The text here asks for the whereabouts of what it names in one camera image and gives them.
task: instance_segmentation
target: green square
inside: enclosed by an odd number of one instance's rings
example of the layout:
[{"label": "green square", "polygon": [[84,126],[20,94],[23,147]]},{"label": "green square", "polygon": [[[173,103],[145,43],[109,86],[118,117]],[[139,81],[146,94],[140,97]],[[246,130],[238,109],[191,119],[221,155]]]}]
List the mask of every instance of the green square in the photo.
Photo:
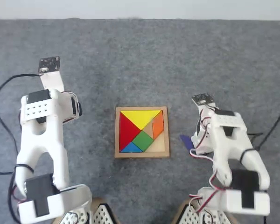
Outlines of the green square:
[{"label": "green square", "polygon": [[153,139],[146,134],[144,131],[141,131],[136,138],[134,138],[133,143],[141,149],[143,152],[153,143]]}]

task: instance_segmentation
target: yellow triangle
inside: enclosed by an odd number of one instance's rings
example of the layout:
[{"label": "yellow triangle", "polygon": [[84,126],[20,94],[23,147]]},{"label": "yellow triangle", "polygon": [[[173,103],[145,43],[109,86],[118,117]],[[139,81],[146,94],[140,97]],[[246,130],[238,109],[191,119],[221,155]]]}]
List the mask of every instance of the yellow triangle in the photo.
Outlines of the yellow triangle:
[{"label": "yellow triangle", "polygon": [[143,129],[159,112],[157,111],[121,111],[139,129]]}]

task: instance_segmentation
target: red triangle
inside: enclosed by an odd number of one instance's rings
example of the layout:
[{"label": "red triangle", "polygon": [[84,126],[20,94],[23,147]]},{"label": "red triangle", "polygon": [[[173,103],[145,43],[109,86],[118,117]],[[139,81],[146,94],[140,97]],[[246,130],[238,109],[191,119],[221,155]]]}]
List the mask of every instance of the red triangle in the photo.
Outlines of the red triangle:
[{"label": "red triangle", "polygon": [[141,130],[134,125],[125,115],[119,117],[119,151],[121,152]]}]

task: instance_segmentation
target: blue triangle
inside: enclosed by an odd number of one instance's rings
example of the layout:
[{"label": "blue triangle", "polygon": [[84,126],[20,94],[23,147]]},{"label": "blue triangle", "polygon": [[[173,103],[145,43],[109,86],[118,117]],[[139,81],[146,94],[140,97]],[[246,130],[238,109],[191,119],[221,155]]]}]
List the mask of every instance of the blue triangle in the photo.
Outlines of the blue triangle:
[{"label": "blue triangle", "polygon": [[139,149],[134,143],[130,142],[121,153],[142,153],[142,150]]}]

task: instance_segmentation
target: wooden frame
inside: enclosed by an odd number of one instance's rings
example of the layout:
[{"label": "wooden frame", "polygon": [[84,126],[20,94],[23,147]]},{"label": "wooden frame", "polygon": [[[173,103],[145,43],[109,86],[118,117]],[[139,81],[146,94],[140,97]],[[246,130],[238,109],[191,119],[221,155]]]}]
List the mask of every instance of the wooden frame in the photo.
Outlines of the wooden frame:
[{"label": "wooden frame", "polygon": [[[119,116],[120,111],[147,111],[162,110],[164,119],[164,152],[144,152],[144,153],[120,153],[119,152]],[[169,157],[169,131],[168,131],[168,112],[166,106],[150,106],[150,107],[116,107],[115,112],[115,158],[147,158],[147,157]]]}]

